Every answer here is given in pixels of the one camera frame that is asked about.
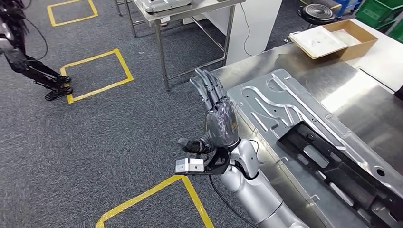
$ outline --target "yellow tape square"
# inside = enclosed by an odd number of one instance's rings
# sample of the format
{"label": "yellow tape square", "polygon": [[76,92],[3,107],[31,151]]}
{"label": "yellow tape square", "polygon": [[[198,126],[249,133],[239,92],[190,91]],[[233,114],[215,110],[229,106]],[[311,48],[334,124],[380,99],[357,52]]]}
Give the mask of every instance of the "yellow tape square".
{"label": "yellow tape square", "polygon": [[122,55],[120,54],[119,49],[115,49],[115,50],[112,50],[112,51],[109,51],[109,52],[106,52],[106,53],[103,53],[101,55],[97,55],[97,56],[94,56],[94,57],[86,58],[86,59],[83,59],[83,60],[80,60],[80,61],[77,61],[77,62],[74,62],[74,63],[66,64],[66,65],[61,67],[60,73],[63,76],[66,76],[67,75],[66,74],[66,68],[68,68],[68,67],[72,67],[72,66],[75,66],[75,65],[78,65],[78,64],[86,63],[86,62],[89,62],[89,61],[92,61],[92,60],[95,60],[95,59],[98,59],[98,58],[102,58],[102,57],[105,57],[105,56],[108,56],[108,55],[112,55],[112,54],[115,54],[117,56],[117,59],[119,60],[119,63],[122,66],[122,68],[123,68],[123,70],[124,70],[124,72],[126,74],[126,79],[123,79],[122,81],[115,82],[113,84],[107,85],[107,86],[105,86],[103,88],[94,90],[92,92],[86,93],[86,94],[78,96],[78,97],[73,97],[72,94],[69,94],[69,95],[66,96],[67,102],[69,104],[71,104],[71,103],[73,103],[75,101],[79,101],[81,99],[84,99],[86,97],[89,97],[89,96],[92,96],[92,95],[95,95],[95,94],[99,94],[99,93],[101,93],[101,92],[103,92],[105,90],[108,90],[110,88],[116,87],[118,85],[133,81],[133,76],[130,73],[129,68],[126,65],[125,60],[123,59]]}
{"label": "yellow tape square", "polygon": [[206,210],[204,209],[202,203],[200,202],[199,197],[197,196],[196,191],[192,183],[190,182],[187,176],[183,175],[173,175],[170,178],[164,180],[163,182],[157,184],[153,188],[143,192],[142,194],[129,199],[128,201],[116,206],[115,208],[111,209],[110,211],[106,212],[101,216],[99,221],[96,223],[96,228],[105,228],[104,222],[113,216],[119,214],[120,212],[128,209],[129,207],[133,206],[134,204],[144,200],[145,198],[155,194],[159,190],[167,187],[168,185],[173,184],[175,181],[182,180],[183,184],[185,185],[186,190],[188,191],[190,198],[193,201],[194,206],[196,207],[197,211],[199,212],[200,218],[202,219],[206,228],[214,228],[213,223],[211,222],[209,215],[207,214]]}
{"label": "yellow tape square", "polygon": [[86,20],[86,19],[90,19],[90,18],[94,18],[94,17],[98,16],[98,11],[95,9],[94,3],[92,2],[92,0],[88,0],[88,3],[91,7],[93,15],[85,17],[85,18],[78,18],[75,20],[69,20],[69,21],[65,21],[65,22],[56,23],[55,17],[53,16],[52,7],[66,5],[66,4],[70,4],[70,3],[78,2],[78,1],[83,1],[83,0],[72,0],[72,1],[66,1],[66,2],[48,5],[48,7],[47,7],[48,14],[49,14],[50,23],[52,24],[52,26],[56,27],[56,26],[66,25],[66,24],[70,24],[70,23],[74,23],[74,22],[78,22],[78,21],[82,21],[82,20]]}

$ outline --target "gray carpet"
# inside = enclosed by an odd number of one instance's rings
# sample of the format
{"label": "gray carpet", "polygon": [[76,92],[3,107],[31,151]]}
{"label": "gray carpet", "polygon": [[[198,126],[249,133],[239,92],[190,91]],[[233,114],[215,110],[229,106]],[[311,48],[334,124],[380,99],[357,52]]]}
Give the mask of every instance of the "gray carpet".
{"label": "gray carpet", "polygon": [[[165,91],[152,29],[140,25],[140,37],[133,38],[127,15],[117,15],[113,0],[94,1],[98,17],[52,27],[46,6],[63,1],[34,1],[26,10],[49,44],[43,62],[58,70],[118,48],[134,81],[73,104],[65,98],[46,102],[46,89],[12,72],[0,57],[0,227],[95,227],[102,214],[173,175],[175,160],[186,156],[176,146],[178,138],[203,134],[203,107],[191,84],[184,83],[194,74],[172,81],[172,90]],[[89,16],[85,3],[55,7],[56,22]],[[282,44],[279,34],[284,31],[279,28],[304,24],[295,16],[299,5],[283,1],[279,15],[290,20],[276,22],[269,47]],[[139,19],[137,12],[133,16]],[[213,25],[202,23],[224,41]],[[29,28],[27,53],[40,57],[44,43]],[[162,34],[171,74],[221,56],[195,25],[170,23]],[[74,96],[125,78],[115,56],[69,67],[67,73]],[[191,182],[215,227],[248,226],[223,204],[206,177],[191,177]],[[181,183],[137,206],[107,221],[106,227],[203,226]]]}

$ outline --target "hole in metal panel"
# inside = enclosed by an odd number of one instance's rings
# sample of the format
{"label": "hole in metal panel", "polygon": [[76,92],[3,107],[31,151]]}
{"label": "hole in metal panel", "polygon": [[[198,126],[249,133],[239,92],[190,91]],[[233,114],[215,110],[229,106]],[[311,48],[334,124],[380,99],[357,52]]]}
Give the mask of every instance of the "hole in metal panel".
{"label": "hole in metal panel", "polygon": [[308,164],[309,164],[309,161],[308,161],[304,156],[302,156],[301,154],[298,154],[298,155],[297,155],[297,158],[298,158],[298,160],[300,160],[304,165],[308,165]]}
{"label": "hole in metal panel", "polygon": [[379,176],[384,177],[385,176],[385,172],[381,169],[377,169],[376,173],[378,173]]}
{"label": "hole in metal panel", "polygon": [[306,146],[304,148],[304,153],[322,168],[326,168],[326,166],[329,164],[329,160],[323,157],[312,145]]}
{"label": "hole in metal panel", "polygon": [[330,157],[333,158],[336,162],[341,162],[341,158],[335,155],[333,152],[330,153]]}

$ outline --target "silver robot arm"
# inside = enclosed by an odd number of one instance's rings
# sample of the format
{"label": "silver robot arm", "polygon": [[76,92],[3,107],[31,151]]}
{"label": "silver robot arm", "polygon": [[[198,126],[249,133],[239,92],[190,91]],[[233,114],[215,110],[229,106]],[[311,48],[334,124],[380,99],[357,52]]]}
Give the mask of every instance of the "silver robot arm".
{"label": "silver robot arm", "polygon": [[[225,187],[235,194],[259,228],[308,228],[283,202],[259,169],[250,140],[240,139],[233,102],[225,96],[220,81],[207,71],[196,73],[204,84],[191,79],[207,109],[206,133],[199,140],[182,138],[178,143],[186,152],[201,154],[215,151],[204,166],[203,159],[176,161],[176,174],[220,175]],[[221,159],[223,164],[216,165]]]}
{"label": "silver robot arm", "polygon": [[242,139],[231,152],[231,159],[240,166],[230,165],[220,180],[235,194],[253,222],[260,228],[308,228],[271,186],[259,169],[259,161],[253,145]]}

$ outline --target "black plastic part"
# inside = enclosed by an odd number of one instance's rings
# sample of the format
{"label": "black plastic part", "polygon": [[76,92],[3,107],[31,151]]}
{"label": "black plastic part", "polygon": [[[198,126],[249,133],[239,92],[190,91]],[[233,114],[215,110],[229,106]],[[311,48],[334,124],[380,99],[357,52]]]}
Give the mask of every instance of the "black plastic part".
{"label": "black plastic part", "polygon": [[299,7],[297,14],[306,22],[313,25],[325,25],[335,21],[333,11],[321,4],[309,4]]}
{"label": "black plastic part", "polygon": [[220,147],[217,148],[214,156],[211,158],[209,163],[204,167],[204,172],[187,172],[182,173],[183,175],[221,175],[230,165],[230,155],[231,151],[234,150],[238,144],[240,143],[240,139],[230,147]]}
{"label": "black plastic part", "polygon": [[[326,178],[323,183],[326,185],[334,183],[348,195],[354,201],[352,206],[354,210],[363,209],[372,217],[370,223],[373,227],[391,227],[371,210],[371,206],[375,202],[381,203],[393,214],[394,220],[397,221],[397,227],[403,226],[403,199],[327,142],[307,123],[300,122],[295,125],[278,140],[277,144],[294,157],[296,161],[309,168],[312,174],[316,171],[324,174]],[[313,146],[326,158],[328,165],[322,168],[307,155],[304,152],[304,148],[308,145]],[[308,161],[308,164],[306,162],[304,164],[298,159],[298,155],[302,155]]]}

